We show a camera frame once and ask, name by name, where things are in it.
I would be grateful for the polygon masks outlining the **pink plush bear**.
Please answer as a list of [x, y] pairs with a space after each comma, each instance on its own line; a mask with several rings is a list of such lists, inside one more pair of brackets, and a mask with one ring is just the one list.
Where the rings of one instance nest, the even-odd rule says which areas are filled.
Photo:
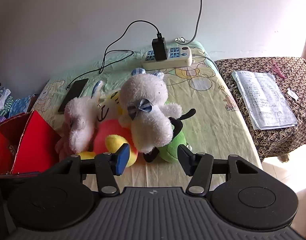
[[62, 125], [62, 138], [56, 143], [55, 150], [59, 156], [59, 161], [66, 159], [67, 157], [74, 155], [75, 153], [70, 148], [70, 126], [65, 122]]

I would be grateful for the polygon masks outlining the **white bear plush blue bow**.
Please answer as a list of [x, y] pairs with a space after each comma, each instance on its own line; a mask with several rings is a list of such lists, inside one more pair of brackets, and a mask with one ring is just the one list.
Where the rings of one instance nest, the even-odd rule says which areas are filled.
[[173, 138], [170, 118], [178, 119], [182, 107], [169, 103], [167, 85], [153, 74], [131, 76], [120, 89], [119, 103], [122, 127], [129, 128], [135, 148], [144, 154], [169, 144]]

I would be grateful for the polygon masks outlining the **stack of paper documents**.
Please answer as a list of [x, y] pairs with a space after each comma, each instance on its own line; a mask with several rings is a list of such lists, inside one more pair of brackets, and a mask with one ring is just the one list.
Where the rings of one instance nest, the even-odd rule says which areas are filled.
[[242, 95], [253, 129], [281, 129], [298, 124], [272, 74], [234, 71], [231, 75]]

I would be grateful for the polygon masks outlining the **red cardboard box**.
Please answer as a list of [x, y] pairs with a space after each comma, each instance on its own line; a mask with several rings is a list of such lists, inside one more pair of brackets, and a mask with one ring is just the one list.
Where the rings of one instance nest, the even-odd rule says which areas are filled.
[[44, 172], [59, 162], [60, 135], [37, 112], [0, 123], [0, 175]]

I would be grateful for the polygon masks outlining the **yellow tiger plush red shirt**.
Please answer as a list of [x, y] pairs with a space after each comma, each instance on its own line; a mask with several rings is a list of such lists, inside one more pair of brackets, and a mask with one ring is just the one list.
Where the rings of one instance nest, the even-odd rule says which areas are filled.
[[120, 125], [118, 119], [123, 114], [119, 103], [120, 91], [109, 94], [106, 99], [98, 105], [96, 129], [91, 140], [90, 151], [79, 153], [81, 159], [93, 159], [102, 153], [116, 153], [122, 144], [130, 146], [130, 156], [127, 167], [133, 165], [138, 157], [131, 136], [131, 131]]

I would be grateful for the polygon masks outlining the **cartoon bear bed sheet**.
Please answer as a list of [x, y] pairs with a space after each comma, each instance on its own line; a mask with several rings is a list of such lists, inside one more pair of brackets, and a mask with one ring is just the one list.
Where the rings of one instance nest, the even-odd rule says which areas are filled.
[[[190, 45], [193, 64], [184, 68], [164, 70], [169, 102], [181, 105], [184, 112], [195, 109], [196, 114], [185, 120], [183, 133], [192, 151], [204, 152], [216, 159], [237, 154], [255, 166], [260, 158], [231, 92], [220, 73], [199, 42]], [[82, 94], [90, 96], [96, 84], [100, 85], [99, 100], [104, 101], [119, 90], [131, 72], [141, 66], [142, 49], [115, 51], [92, 63], [77, 66], [51, 77], [34, 104], [34, 109], [58, 132], [62, 131], [64, 117], [58, 109], [67, 94], [67, 87], [76, 77], [88, 80]], [[189, 178], [179, 163], [168, 163], [160, 158], [147, 163], [141, 155], [116, 178], [120, 188], [126, 186], [181, 186]]]

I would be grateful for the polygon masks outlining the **white rabbit plush plaid ears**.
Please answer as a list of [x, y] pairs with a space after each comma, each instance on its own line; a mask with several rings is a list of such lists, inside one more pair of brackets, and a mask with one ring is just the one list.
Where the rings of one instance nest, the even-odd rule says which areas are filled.
[[64, 124], [69, 128], [69, 148], [75, 154], [87, 151], [92, 141], [103, 85], [103, 81], [98, 81], [91, 96], [74, 97], [65, 106]]

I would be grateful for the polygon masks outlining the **brown floral covered table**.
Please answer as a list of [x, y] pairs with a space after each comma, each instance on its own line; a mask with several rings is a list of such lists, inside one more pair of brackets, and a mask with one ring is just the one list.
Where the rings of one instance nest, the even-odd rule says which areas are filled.
[[252, 57], [216, 61], [260, 159], [306, 145], [306, 60]]

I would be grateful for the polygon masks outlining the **white power strip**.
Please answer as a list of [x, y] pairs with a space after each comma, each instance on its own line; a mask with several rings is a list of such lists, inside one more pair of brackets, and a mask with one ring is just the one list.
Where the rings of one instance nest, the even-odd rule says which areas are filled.
[[167, 49], [167, 59], [157, 61], [153, 50], [146, 51], [142, 57], [142, 66], [145, 70], [189, 67], [192, 65], [192, 51], [187, 46]]

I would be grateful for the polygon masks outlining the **black smartphone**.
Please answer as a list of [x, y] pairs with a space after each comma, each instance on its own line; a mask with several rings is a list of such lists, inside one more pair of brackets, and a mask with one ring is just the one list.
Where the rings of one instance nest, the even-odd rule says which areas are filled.
[[64, 97], [64, 100], [62, 101], [62, 103], [61, 103], [61, 105], [58, 109], [58, 113], [60, 113], [60, 114], [64, 113], [64, 110], [65, 110], [65, 107], [66, 107], [67, 103], [69, 101], [71, 101], [72, 99], [78, 98], [78, 97], [81, 96], [87, 82], [88, 82], [88, 79], [82, 79], [82, 80], [75, 81], [71, 85], [68, 93]]

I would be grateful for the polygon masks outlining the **black charger adapter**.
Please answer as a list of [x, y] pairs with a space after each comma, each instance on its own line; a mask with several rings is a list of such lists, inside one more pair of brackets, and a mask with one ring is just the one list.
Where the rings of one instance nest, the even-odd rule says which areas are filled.
[[165, 38], [161, 33], [157, 33], [157, 38], [152, 40], [152, 48], [154, 51], [154, 56], [156, 61], [163, 61], [167, 59], [167, 46]]

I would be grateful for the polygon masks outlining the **pile of folded clothes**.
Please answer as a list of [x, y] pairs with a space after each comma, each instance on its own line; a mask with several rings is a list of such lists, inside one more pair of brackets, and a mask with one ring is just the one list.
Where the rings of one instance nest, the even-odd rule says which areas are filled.
[[10, 111], [13, 102], [11, 91], [0, 83], [0, 117], [5, 116]]

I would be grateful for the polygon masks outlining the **green mushroom cap plush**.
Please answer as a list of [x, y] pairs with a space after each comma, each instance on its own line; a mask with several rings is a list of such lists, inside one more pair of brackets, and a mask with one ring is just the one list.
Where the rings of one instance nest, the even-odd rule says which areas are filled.
[[169, 117], [170, 123], [173, 128], [173, 138], [169, 144], [163, 147], [155, 147], [150, 153], [143, 154], [144, 160], [147, 163], [153, 162], [157, 157], [162, 158], [164, 161], [169, 163], [175, 163], [178, 161], [177, 158], [177, 147], [181, 144], [192, 149], [188, 144], [186, 137], [182, 131], [183, 120], [189, 119], [196, 114], [196, 109], [191, 108], [187, 113], [182, 114], [180, 118], [175, 119]]

